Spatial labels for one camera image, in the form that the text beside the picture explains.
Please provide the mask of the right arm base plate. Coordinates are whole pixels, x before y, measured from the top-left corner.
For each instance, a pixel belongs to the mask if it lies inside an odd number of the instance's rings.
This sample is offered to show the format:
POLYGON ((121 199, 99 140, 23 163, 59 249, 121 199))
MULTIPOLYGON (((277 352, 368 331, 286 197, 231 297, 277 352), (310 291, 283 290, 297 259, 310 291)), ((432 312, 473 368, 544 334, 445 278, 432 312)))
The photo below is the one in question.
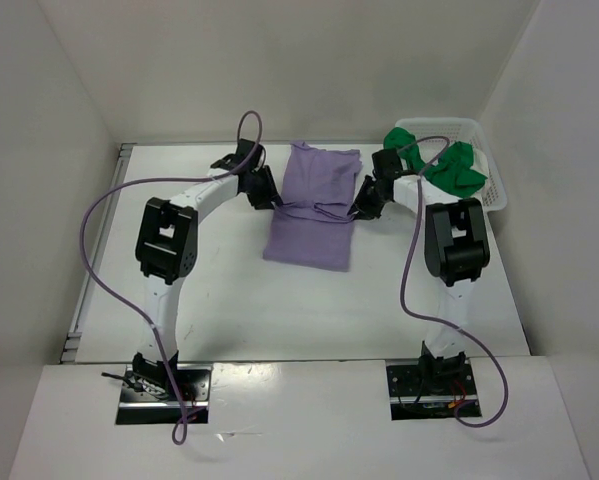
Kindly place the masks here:
POLYGON ((387 389, 393 421, 479 418, 473 370, 468 360, 461 366, 424 365, 422 359, 386 363, 387 389))

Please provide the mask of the green t-shirt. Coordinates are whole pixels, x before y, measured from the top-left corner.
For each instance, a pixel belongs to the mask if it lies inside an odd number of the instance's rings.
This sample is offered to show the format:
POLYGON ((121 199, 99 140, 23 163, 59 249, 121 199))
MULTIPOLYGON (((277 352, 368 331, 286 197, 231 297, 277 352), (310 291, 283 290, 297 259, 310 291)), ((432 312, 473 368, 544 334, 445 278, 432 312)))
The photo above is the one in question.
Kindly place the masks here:
MULTIPOLYGON (((480 192, 487 183, 488 175, 477 169, 477 156, 472 145, 436 136, 428 141, 441 141, 448 146, 425 171, 424 177, 440 190, 460 198, 468 198, 480 192)), ((425 143, 408 130, 395 127, 383 139, 385 149, 395 149, 410 170, 419 173, 426 162, 419 145, 425 143)))

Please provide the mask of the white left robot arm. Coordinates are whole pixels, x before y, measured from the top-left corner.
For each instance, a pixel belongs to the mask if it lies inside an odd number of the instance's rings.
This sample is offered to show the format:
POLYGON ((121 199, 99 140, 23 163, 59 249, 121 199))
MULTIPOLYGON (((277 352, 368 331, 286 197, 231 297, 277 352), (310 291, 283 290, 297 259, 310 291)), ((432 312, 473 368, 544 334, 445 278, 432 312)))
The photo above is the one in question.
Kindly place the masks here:
POLYGON ((133 357, 132 372, 159 400, 173 396, 179 385, 176 322, 181 290, 198 258, 201 223, 240 194, 256 210, 280 204, 265 148, 240 139, 236 151, 215 161, 210 180, 195 183, 169 199, 153 197, 145 205, 135 257, 145 278, 143 312, 149 330, 133 357))

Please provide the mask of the purple t-shirt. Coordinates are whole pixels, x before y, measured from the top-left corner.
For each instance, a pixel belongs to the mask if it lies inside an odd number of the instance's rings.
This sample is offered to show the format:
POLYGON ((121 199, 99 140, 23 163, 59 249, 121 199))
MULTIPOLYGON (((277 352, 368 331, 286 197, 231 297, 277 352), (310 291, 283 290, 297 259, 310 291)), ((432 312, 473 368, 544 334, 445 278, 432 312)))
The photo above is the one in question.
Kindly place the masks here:
POLYGON ((361 169, 357 149, 331 150, 293 142, 282 182, 282 204, 273 213, 263 258, 348 271, 354 231, 350 208, 361 169))

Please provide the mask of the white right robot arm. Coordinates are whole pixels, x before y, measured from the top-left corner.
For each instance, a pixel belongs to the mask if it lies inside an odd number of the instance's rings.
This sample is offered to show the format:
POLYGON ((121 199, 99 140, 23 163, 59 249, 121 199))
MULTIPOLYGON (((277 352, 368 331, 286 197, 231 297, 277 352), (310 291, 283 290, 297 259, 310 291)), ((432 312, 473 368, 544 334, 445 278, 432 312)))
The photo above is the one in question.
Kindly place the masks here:
POLYGON ((426 179, 441 158, 408 167, 400 153, 398 148, 373 153, 373 170, 364 177, 345 215, 336 214, 332 204, 309 202, 297 190, 287 190, 284 204, 273 215, 264 257, 341 271, 349 262, 350 251, 341 243, 354 221, 379 218, 388 203, 413 211, 415 227, 404 269, 411 269, 416 247, 421 245, 425 266, 442 287, 443 301, 434 315, 416 312, 408 305, 402 308, 430 325, 422 342, 417 377, 425 391, 439 393, 458 382, 465 371, 468 303, 489 264, 490 249, 481 202, 452 196, 426 179))

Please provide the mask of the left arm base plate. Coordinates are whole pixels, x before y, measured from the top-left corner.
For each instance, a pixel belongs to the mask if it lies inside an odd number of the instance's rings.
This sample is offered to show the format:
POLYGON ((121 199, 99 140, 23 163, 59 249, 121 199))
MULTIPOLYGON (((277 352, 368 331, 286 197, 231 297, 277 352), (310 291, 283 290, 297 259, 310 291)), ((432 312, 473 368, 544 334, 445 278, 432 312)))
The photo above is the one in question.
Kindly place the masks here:
MULTIPOLYGON (((188 424, 207 424, 212 368, 180 365, 175 372, 178 387, 187 412, 188 424)), ((136 376, 130 365, 123 374, 102 372, 101 376, 120 385, 115 423, 117 425, 174 425, 181 420, 176 394, 150 385, 136 376)))

